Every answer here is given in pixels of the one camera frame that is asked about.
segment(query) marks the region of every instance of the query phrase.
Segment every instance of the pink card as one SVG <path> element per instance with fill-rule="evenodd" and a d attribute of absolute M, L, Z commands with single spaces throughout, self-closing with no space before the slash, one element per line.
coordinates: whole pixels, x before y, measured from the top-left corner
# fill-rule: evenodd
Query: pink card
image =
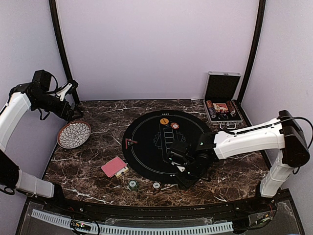
<path fill-rule="evenodd" d="M 111 161 L 103 165 L 101 169 L 109 178 L 111 178 L 124 167 L 126 167 L 126 163 L 123 162 L 120 157 L 115 157 Z"/>

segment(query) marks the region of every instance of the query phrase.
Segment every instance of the red poker chip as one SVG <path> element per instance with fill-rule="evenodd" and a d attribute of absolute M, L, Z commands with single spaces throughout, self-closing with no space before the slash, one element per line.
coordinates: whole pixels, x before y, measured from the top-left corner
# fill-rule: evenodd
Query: red poker chip
<path fill-rule="evenodd" d="M 179 128 L 179 125 L 178 125 L 177 123 L 173 122 L 173 123 L 171 124 L 171 127 L 172 127 L 174 130 L 177 130 L 177 129 Z"/>

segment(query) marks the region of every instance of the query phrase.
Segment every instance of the white patterned plate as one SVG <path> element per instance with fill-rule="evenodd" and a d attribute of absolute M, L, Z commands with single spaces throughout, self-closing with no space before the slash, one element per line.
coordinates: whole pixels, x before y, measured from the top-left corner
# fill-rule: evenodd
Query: white patterned plate
<path fill-rule="evenodd" d="M 58 144 L 62 148 L 77 148 L 88 140 L 91 127 L 84 121 L 74 121 L 63 127 L 58 134 Z"/>

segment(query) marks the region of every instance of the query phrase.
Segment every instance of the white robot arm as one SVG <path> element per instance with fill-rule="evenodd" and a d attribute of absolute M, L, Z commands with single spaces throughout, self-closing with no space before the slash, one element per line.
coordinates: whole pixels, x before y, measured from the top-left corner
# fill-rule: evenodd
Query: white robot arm
<path fill-rule="evenodd" d="M 258 150 L 279 149 L 275 163 L 258 188 L 260 196 L 273 197 L 292 171 L 306 164 L 310 158 L 303 131 L 295 121 L 296 118 L 288 111 L 280 111 L 278 118 L 259 125 L 205 133 L 200 136 L 198 146 L 174 142 L 168 161 L 182 171 L 176 175 L 177 183 L 181 187 L 190 187 L 215 160 Z"/>
<path fill-rule="evenodd" d="M 74 108 L 64 100 L 64 97 L 78 84 L 75 81 L 67 82 L 64 86 L 49 92 L 51 77 L 49 72 L 36 71 L 31 83 L 20 84 L 10 91 L 9 101 L 0 112 L 0 185 L 5 185 L 4 190 L 0 190 L 7 194 L 13 194 L 13 189 L 17 189 L 29 196 L 45 198 L 54 196 L 54 184 L 23 172 L 5 154 L 13 131 L 28 110 L 43 109 L 48 113 L 54 112 L 65 120 L 73 118 Z"/>

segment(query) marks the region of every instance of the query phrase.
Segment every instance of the chip stack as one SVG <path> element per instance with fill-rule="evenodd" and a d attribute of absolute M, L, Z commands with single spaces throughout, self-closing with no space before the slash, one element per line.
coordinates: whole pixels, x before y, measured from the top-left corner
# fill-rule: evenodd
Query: chip stack
<path fill-rule="evenodd" d="M 206 102 L 207 109 L 209 110 L 209 114 L 211 118 L 216 118 L 216 110 L 211 100 L 207 100 Z"/>
<path fill-rule="evenodd" d="M 139 189 L 139 184 L 136 180 L 130 180 L 128 187 L 131 191 L 137 191 Z"/>
<path fill-rule="evenodd" d="M 159 182 L 154 182 L 152 184 L 153 187 L 153 193 L 157 193 L 161 191 L 161 184 Z"/>
<path fill-rule="evenodd" d="M 234 117 L 234 116 L 236 115 L 236 109 L 235 109 L 235 107 L 233 106 L 232 102 L 229 100 L 229 101 L 226 102 L 226 104 L 227 104 L 227 107 L 228 107 L 228 109 L 229 109 L 230 115 L 231 115 L 232 117 Z"/>

